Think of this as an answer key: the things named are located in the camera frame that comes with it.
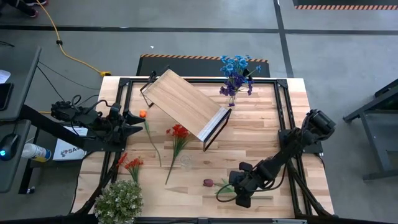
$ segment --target wooden tabletop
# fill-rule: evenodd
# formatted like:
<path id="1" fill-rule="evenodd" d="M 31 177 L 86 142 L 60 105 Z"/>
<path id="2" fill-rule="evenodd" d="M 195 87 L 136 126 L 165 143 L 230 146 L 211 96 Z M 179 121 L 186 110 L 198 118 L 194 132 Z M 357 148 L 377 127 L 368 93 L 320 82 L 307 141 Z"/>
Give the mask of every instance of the wooden tabletop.
<path id="1" fill-rule="evenodd" d="M 99 100 L 113 103 L 116 98 L 120 77 L 104 77 Z M 306 112 L 310 110 L 301 78 L 288 78 L 290 99 L 297 126 L 301 126 Z M 220 95 L 220 83 L 194 83 L 198 90 L 209 96 L 221 106 L 228 106 L 228 97 Z M 127 141 L 128 158 L 140 156 L 144 165 L 140 171 L 139 182 L 144 197 L 143 217 L 226 217 L 226 218 L 292 218 L 294 217 L 289 180 L 285 178 L 279 189 L 270 192 L 258 192 L 252 196 L 251 208 L 243 208 L 234 202 L 220 203 L 215 199 L 219 187 L 202 186 L 204 179 L 222 182 L 228 179 L 231 170 L 237 170 L 242 161 L 257 164 L 261 159 L 273 156 L 279 151 L 277 131 L 279 120 L 275 104 L 274 87 L 270 84 L 254 84 L 252 95 L 239 93 L 236 106 L 228 125 L 220 133 L 210 148 L 203 152 L 199 140 L 192 141 L 180 153 L 189 156 L 192 168 L 185 170 L 180 166 L 179 157 L 167 185 L 165 180 L 172 160 L 172 140 L 165 131 L 176 122 L 156 105 L 148 109 L 139 89 L 143 83 L 136 83 L 132 89 L 130 111 L 138 115 L 140 110 L 147 110 L 147 122 L 152 140 L 160 151 L 159 158 L 149 142 L 145 131 L 131 136 Z M 96 108 L 104 116 L 109 108 L 100 104 Z M 83 206 L 98 186 L 103 152 L 95 152 L 83 161 L 73 212 Z M 319 158 L 305 154 L 302 157 L 308 188 L 324 206 L 333 213 L 325 171 Z M 279 183 L 282 171 L 276 178 Z M 124 168 L 119 169 L 118 179 L 130 179 Z M 304 210 L 302 193 L 298 190 L 300 208 Z"/>

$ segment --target concrete floor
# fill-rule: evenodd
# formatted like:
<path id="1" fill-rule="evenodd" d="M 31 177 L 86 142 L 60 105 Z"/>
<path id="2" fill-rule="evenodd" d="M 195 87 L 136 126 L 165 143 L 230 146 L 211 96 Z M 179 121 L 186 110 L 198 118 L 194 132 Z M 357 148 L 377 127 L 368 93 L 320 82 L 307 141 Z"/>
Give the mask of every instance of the concrete floor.
<path id="1" fill-rule="evenodd" d="M 279 0 L 286 29 L 398 30 L 397 11 L 298 11 Z M 62 26 L 184 27 L 277 29 L 273 0 L 52 0 L 47 6 Z M 6 8 L 0 24 L 49 25 L 44 12 L 36 20 Z M 61 32 L 66 51 L 114 75 L 133 75 L 140 54 L 249 54 L 269 60 L 271 77 L 286 77 L 279 34 L 194 32 Z M 398 178 L 363 182 L 377 171 L 360 121 L 342 117 L 369 101 L 375 91 L 397 78 L 396 35 L 287 35 L 294 77 L 304 78 L 312 108 L 324 111 L 337 130 L 323 143 L 326 176 L 335 213 L 345 218 L 398 223 Z M 40 45 L 41 61 L 87 86 L 101 77 L 65 58 L 51 31 L 0 30 L 0 40 L 17 47 Z M 94 95 L 48 70 L 65 98 Z M 40 73 L 35 74 L 27 104 L 49 110 L 58 101 Z M 15 183 L 20 181 L 22 168 Z M 66 215 L 75 193 L 79 167 L 42 169 L 32 178 L 33 195 L 16 195 L 17 184 L 0 195 L 0 220 Z"/>

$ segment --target small orange object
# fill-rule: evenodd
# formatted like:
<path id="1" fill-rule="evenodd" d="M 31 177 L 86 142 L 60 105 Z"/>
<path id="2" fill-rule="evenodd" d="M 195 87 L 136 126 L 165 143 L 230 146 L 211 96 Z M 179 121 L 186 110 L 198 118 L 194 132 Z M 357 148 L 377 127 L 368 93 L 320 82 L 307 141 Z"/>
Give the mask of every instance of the small orange object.
<path id="1" fill-rule="evenodd" d="M 146 110 L 140 110 L 139 111 L 139 117 L 140 118 L 146 118 L 147 117 L 147 111 Z"/>

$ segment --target wooden panel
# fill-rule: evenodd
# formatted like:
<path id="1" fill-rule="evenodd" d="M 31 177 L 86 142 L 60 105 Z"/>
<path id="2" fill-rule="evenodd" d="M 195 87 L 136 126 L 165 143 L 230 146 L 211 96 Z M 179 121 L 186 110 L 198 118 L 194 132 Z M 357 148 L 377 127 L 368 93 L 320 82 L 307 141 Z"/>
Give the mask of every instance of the wooden panel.
<path id="1" fill-rule="evenodd" d="M 119 77 L 105 77 L 99 98 L 113 102 Z M 295 122 L 301 126 L 309 105 L 304 82 L 300 78 L 288 79 L 289 91 Z M 139 89 L 143 84 L 134 84 L 130 110 L 138 114 L 147 109 Z M 228 105 L 228 97 L 219 94 L 220 84 L 195 83 L 197 90 L 210 97 L 221 106 Z M 219 203 L 215 199 L 218 187 L 202 186 L 203 179 L 221 182 L 228 179 L 231 170 L 237 170 L 241 161 L 252 164 L 273 156 L 279 150 L 277 130 L 279 121 L 276 112 L 274 89 L 272 85 L 254 84 L 253 94 L 240 93 L 228 125 L 220 133 L 206 152 L 202 151 L 199 140 L 191 142 L 180 154 L 190 156 L 192 169 L 185 171 L 177 158 L 167 185 L 165 180 L 172 160 L 171 139 L 165 130 L 175 121 L 159 107 L 147 109 L 147 122 L 155 145 L 160 151 L 163 167 L 159 167 L 157 154 L 153 150 L 145 131 L 140 131 L 128 139 L 129 158 L 141 156 L 144 166 L 140 173 L 143 189 L 145 217 L 236 217 L 236 218 L 292 218 L 293 207 L 290 197 L 289 180 L 285 178 L 282 186 L 270 192 L 258 192 L 252 197 L 252 207 L 238 207 L 234 202 Z M 108 114 L 105 105 L 98 105 L 98 111 Z M 98 184 L 103 153 L 96 152 L 83 161 L 78 179 L 76 201 L 73 211 L 78 210 L 88 199 Z M 325 171 L 319 158 L 304 155 L 303 164 L 308 186 L 317 199 L 329 212 L 333 213 Z M 119 170 L 119 179 L 130 179 L 125 169 Z M 276 182 L 282 178 L 282 172 Z M 302 193 L 298 190 L 300 208 L 304 210 Z"/>
<path id="2" fill-rule="evenodd" d="M 221 108 L 170 69 L 144 94 L 195 136 L 199 135 Z"/>

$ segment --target shoe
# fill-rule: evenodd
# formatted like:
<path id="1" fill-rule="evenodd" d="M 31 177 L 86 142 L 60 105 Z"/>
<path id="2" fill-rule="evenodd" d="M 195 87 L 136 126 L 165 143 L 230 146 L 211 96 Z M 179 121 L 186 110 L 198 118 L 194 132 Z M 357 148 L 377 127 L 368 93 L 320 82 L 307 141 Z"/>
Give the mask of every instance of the shoe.
<path id="1" fill-rule="evenodd" d="M 25 3 L 28 6 L 38 6 L 38 5 L 42 5 L 45 6 L 47 5 L 49 2 L 47 0 L 39 0 L 39 2 L 37 2 L 36 0 L 26 0 Z"/>
<path id="2" fill-rule="evenodd" d="M 30 18 L 36 18 L 39 15 L 39 12 L 35 10 L 35 14 L 33 16 L 29 16 Z"/>

